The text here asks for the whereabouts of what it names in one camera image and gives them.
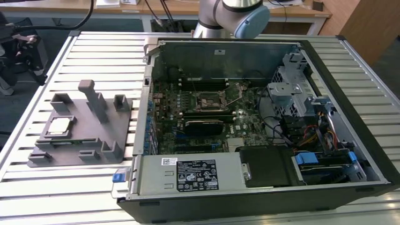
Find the motherboard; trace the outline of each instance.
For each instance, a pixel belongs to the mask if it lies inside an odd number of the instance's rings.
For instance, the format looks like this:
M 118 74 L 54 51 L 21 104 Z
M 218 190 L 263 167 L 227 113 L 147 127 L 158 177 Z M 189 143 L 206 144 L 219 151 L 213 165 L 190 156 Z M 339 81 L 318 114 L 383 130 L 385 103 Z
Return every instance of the motherboard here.
M 269 145 L 258 111 L 261 87 L 246 81 L 157 82 L 159 154 L 233 152 Z

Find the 3d-printed holder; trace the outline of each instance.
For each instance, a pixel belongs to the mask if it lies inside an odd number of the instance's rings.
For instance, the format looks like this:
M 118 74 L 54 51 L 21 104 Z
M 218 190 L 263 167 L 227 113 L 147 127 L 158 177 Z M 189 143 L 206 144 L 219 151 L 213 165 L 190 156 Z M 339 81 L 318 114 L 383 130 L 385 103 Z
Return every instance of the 3d-printed holder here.
M 54 111 L 29 158 L 30 167 L 123 161 L 133 100 L 125 95 L 105 99 L 94 87 L 93 80 L 81 81 L 79 90 L 89 100 L 73 100 L 69 94 L 55 94 L 50 102 Z

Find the circuit board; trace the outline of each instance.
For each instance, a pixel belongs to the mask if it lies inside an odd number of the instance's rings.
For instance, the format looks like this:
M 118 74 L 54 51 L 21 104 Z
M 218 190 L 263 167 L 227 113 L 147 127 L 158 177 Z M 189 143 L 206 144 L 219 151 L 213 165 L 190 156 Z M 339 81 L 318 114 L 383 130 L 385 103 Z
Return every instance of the circuit board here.
M 191 151 L 186 151 L 187 146 L 209 146 L 211 152 L 229 152 L 227 140 L 231 138 L 243 138 L 247 146 L 269 145 L 265 125 L 255 107 L 259 88 L 249 88 L 243 82 L 238 81 L 230 82 L 227 86 L 227 91 L 221 92 L 225 98 L 219 102 L 217 91 L 183 91 L 178 83 L 158 82 L 155 84 L 159 154 L 203 153 L 202 147 L 199 150 L 191 148 Z M 239 87 L 245 87 L 241 93 L 235 90 Z M 198 98 L 207 99 L 205 102 L 201 101 L 201 106 Z M 223 124 L 223 131 L 219 135 L 189 137 L 182 129 L 183 112 L 217 109 L 229 111 L 230 116 L 235 116 L 234 121 Z

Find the warning label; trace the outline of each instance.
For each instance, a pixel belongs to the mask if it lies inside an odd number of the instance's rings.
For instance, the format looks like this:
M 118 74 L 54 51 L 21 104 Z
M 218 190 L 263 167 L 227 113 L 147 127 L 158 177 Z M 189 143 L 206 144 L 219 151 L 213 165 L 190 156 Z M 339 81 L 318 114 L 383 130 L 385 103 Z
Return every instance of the warning label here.
M 179 161 L 177 163 L 178 191 L 219 190 L 215 160 Z

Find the blue latch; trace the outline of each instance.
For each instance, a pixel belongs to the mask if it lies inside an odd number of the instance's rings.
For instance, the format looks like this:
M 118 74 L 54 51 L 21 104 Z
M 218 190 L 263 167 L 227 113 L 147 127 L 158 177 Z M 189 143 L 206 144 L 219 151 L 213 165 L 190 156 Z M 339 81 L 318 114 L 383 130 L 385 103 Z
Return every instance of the blue latch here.
M 357 156 L 357 154 L 355 154 L 353 151 L 350 151 L 350 152 L 349 152 L 349 155 L 350 155 L 351 161 L 355 163 L 355 162 L 358 161 L 358 156 Z
M 115 173 L 113 175 L 113 183 L 123 183 L 126 182 L 126 174 L 125 173 Z
M 295 156 L 298 165 L 319 163 L 318 156 L 314 152 L 303 152 Z

